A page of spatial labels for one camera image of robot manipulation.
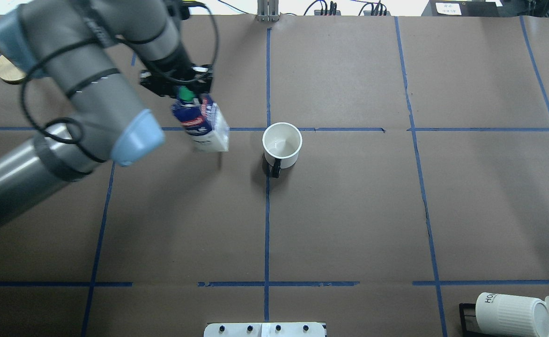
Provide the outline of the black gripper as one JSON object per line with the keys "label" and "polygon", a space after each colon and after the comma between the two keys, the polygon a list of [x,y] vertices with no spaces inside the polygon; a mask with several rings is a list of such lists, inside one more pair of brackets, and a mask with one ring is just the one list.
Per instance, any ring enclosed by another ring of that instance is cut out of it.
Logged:
{"label": "black gripper", "polygon": [[160,97],[177,98],[180,87],[193,92],[196,96],[209,94],[212,89],[213,65],[192,66],[193,77],[190,80],[176,79],[174,75],[159,74],[155,71],[141,70],[139,84]]}

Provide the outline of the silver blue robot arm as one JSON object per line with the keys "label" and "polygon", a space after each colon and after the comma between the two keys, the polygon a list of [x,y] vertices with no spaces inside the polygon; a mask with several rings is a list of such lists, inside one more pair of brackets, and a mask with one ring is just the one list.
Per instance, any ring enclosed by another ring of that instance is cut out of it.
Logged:
{"label": "silver blue robot arm", "polygon": [[[0,52],[26,73],[20,107],[36,134],[0,158],[0,227],[112,160],[126,167],[163,145],[163,129],[105,49],[124,44],[159,96],[208,93],[212,66],[191,63],[180,34],[193,0],[33,0],[0,18]],[[74,107],[41,126],[32,79],[52,78]]]}

